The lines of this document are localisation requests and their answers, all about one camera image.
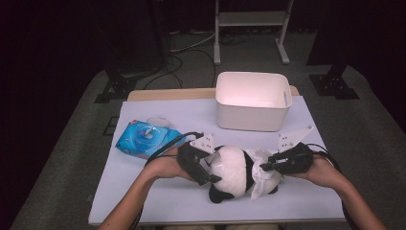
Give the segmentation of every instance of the stuffed animal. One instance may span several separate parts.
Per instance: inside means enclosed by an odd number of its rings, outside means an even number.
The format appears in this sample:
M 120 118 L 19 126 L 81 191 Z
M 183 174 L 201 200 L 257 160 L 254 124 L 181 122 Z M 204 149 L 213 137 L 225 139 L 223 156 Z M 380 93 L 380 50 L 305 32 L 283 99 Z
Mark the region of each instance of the stuffed animal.
M 217 148 L 215 154 L 206 159 L 209 174 L 221 177 L 211 185 L 210 200 L 220 203 L 247 193 L 252 199 L 275 193 L 282 175 L 276 171 L 265 172 L 259 166 L 267 162 L 270 154 L 265 150 L 242 150 L 232 146 Z

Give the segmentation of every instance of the panda head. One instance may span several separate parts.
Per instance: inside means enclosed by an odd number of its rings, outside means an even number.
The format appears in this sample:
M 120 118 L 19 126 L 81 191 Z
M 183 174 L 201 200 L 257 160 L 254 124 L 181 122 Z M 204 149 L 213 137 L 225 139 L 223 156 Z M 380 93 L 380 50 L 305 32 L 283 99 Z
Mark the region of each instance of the panda head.
M 210 162 L 210 174 L 222 179 L 213 183 L 209 197 L 213 203 L 243 196 L 254 184 L 253 160 L 242 149 L 231 146 L 217 148 Z

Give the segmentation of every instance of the white plastic container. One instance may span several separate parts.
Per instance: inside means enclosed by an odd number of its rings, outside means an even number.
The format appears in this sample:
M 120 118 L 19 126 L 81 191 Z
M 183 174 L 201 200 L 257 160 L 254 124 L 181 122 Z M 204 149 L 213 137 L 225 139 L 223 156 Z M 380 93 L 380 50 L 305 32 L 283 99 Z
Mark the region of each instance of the white plastic container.
M 287 78 L 268 73 L 221 73 L 215 99 L 217 124 L 240 130 L 278 131 L 292 105 Z

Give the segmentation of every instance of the table top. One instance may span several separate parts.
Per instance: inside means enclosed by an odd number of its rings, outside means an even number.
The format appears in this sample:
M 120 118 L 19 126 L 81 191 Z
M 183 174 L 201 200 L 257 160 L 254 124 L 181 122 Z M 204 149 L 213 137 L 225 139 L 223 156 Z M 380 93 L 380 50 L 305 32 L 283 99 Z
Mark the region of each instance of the table top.
M 128 190 L 142 170 L 145 160 L 123 154 L 115 143 L 133 119 L 165 116 L 172 128 L 214 134 L 214 143 L 236 145 L 242 149 L 275 151 L 277 132 L 222 129 L 215 124 L 215 89 L 147 90 L 130 93 L 124 102 L 113 137 L 112 147 L 101 176 L 89 215 L 90 224 L 100 224 Z M 315 129 L 304 143 L 324 146 L 323 140 L 301 96 L 293 97 L 281 132 L 312 125 Z M 344 220 L 341 199 L 331 189 L 287 176 L 279 190 L 251 200 L 241 198 L 213 204 L 208 198 L 209 183 L 197 186 L 182 178 L 162 179 L 152 186 L 140 220 L 143 225 L 258 223 L 289 221 Z

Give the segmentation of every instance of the wet wipes pack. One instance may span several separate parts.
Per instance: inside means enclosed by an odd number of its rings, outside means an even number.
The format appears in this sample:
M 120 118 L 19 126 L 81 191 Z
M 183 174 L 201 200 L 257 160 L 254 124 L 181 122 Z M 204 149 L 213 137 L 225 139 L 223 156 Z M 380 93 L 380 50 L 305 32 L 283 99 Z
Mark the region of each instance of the wet wipes pack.
M 134 120 L 126 127 L 116 148 L 125 154 L 148 159 L 155 151 L 180 135 L 175 129 Z M 181 139 L 175 146 L 184 141 L 185 138 Z

